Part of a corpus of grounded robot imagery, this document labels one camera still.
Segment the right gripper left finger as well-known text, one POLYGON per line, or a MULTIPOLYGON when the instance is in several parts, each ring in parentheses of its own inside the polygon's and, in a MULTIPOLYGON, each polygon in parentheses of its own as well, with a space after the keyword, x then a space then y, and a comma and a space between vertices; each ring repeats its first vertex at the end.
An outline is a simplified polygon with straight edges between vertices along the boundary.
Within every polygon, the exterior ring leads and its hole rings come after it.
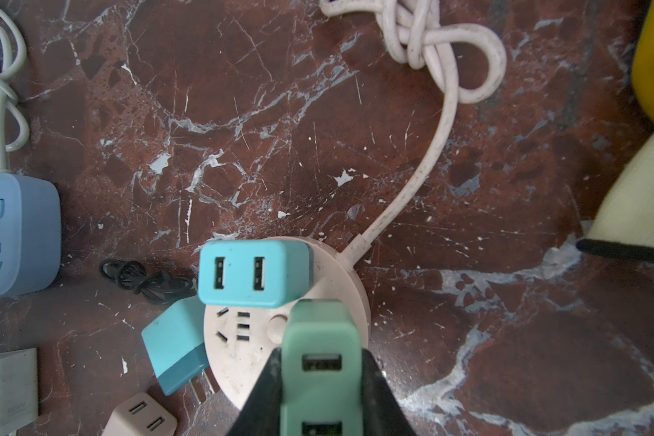
POLYGON ((282 349, 275 348, 227 436, 277 436, 282 404, 282 349))

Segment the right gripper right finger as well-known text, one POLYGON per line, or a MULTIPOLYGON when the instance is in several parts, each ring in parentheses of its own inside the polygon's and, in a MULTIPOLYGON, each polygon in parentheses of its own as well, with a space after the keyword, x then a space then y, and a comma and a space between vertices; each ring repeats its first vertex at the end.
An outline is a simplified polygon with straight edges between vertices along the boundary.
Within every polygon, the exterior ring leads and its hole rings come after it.
POLYGON ((363 349, 363 434, 414 436, 412 425, 395 399, 383 372, 370 351, 363 349))

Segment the green charger plug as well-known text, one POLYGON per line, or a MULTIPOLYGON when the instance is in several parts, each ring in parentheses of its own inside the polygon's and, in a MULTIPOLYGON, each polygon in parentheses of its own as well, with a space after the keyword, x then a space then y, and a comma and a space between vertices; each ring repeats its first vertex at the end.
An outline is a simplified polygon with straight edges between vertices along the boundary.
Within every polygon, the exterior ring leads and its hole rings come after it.
POLYGON ((281 350, 281 435, 363 435, 360 332, 338 300, 292 307, 281 350))

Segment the teal charger plug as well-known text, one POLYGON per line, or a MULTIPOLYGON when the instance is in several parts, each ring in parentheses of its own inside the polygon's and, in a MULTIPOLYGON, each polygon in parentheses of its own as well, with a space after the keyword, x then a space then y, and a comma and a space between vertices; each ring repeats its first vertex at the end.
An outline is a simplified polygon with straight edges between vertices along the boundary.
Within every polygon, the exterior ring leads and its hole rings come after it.
POLYGON ((312 251, 302 241, 214 241, 200 254, 197 293, 206 305, 274 309, 312 288, 312 251))
POLYGON ((173 303, 142 331, 145 350, 166 396, 209 367, 203 318, 205 305, 193 296, 173 303))

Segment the white charger plug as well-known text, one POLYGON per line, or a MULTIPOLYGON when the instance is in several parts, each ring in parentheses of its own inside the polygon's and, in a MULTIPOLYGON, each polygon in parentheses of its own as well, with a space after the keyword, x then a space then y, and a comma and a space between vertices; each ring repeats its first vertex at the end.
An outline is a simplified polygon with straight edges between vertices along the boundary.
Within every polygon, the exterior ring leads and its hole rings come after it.
POLYGON ((0 435, 15 435, 38 416, 36 348, 0 354, 0 435))

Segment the pink round power strip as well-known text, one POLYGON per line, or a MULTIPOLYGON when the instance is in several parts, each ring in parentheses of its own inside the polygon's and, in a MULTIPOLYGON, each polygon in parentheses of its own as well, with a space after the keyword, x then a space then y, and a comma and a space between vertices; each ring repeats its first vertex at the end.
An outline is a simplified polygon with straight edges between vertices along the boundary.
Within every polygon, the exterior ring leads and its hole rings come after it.
POLYGON ((349 309, 363 345, 371 336, 372 315, 365 288, 341 253, 312 238, 268 239, 307 243, 312 251, 312 288, 302 298, 274 309, 205 304, 203 333, 210 368, 222 392, 238 409, 245 405, 271 352, 281 345, 297 301, 340 300, 349 309))

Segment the blue square power strip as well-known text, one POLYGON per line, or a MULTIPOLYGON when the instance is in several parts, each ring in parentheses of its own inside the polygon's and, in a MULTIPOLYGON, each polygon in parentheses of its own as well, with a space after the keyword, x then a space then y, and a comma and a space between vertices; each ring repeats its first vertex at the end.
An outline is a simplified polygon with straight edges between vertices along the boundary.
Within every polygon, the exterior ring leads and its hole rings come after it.
POLYGON ((61 265, 61 203, 49 181, 0 174, 0 298, 42 291, 61 265))

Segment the pink charger plug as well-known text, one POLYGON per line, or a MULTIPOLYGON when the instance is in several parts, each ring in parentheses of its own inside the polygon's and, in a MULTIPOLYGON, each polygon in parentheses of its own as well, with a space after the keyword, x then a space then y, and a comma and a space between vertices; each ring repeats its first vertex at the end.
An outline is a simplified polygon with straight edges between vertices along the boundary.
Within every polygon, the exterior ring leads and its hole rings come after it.
POLYGON ((140 392, 114 408, 103 436, 173 436, 178 426, 172 416, 158 401, 140 392))

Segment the yellow black work glove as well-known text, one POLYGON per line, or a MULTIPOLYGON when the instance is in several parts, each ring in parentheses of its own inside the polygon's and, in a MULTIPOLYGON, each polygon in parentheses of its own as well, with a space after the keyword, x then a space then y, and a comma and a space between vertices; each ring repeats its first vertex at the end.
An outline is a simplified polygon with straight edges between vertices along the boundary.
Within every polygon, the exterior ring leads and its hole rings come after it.
MULTIPOLYGON (((654 123, 654 2, 630 78, 639 104, 654 123)), ((654 133, 612 185, 590 232, 576 246, 585 254, 654 263, 654 133)))

